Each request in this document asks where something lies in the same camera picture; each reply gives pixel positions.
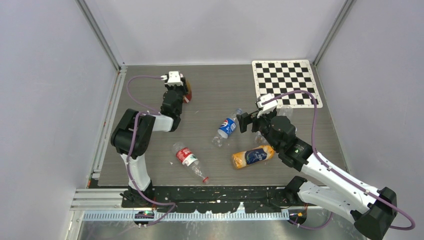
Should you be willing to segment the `yellow red label bottle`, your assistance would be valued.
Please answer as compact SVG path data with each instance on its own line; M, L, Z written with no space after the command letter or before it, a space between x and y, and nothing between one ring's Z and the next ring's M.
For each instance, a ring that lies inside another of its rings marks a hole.
M186 79L185 86L187 88L187 93L183 96L183 102L188 104L192 100L192 88L190 82Z

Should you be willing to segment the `crushed Pepsi bottle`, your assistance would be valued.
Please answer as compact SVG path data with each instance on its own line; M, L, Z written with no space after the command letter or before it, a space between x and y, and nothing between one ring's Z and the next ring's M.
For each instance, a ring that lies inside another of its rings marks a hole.
M231 113L228 117L225 118L225 120L217 129L217 132L212 139L212 144L214 146L220 148L224 145L224 143L228 140L228 138L237 128L237 115L241 114L242 109L237 108L233 113Z

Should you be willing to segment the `red label water bottle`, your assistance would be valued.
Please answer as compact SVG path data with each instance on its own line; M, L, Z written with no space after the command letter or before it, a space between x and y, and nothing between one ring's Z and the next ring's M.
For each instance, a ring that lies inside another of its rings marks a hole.
M176 159L191 173L200 180L202 184L210 182L206 166L183 142L176 142L172 146L172 153Z

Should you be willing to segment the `clear plastic bottle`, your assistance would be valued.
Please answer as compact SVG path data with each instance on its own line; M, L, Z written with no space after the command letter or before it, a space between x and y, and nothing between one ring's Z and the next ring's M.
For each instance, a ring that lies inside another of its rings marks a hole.
M285 116L289 120L293 117L294 110L289 105L283 105L277 112L278 116Z

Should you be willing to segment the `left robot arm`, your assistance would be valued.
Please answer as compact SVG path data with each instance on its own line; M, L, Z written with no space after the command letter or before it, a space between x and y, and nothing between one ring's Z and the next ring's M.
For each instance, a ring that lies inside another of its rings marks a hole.
M191 93L190 84L185 78L181 85L166 84L159 114L142 113L127 109L115 127L110 143L125 163L128 174L128 189L121 195L148 207L154 199L152 180L147 173L145 153L153 132L174 132L180 122L183 103Z

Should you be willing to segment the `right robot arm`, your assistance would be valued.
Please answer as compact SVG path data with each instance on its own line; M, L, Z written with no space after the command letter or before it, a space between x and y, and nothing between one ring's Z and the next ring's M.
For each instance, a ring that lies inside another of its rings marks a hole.
M260 132L279 159L288 167L327 186L323 189L303 177L295 176L286 186L285 198L291 205L310 203L327 209L353 223L363 236L382 240L397 216L397 195L389 187L378 189L337 167L307 142L296 136L296 127L276 111L258 111L236 116L241 133L252 125Z

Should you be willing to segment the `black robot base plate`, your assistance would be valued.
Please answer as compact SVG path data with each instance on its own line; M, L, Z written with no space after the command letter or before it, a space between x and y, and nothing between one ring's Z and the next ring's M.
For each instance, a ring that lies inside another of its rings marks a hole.
M156 186L145 200L136 190L120 194L123 208L148 208L159 213L224 214L243 207L246 213L276 213L305 203L277 186Z

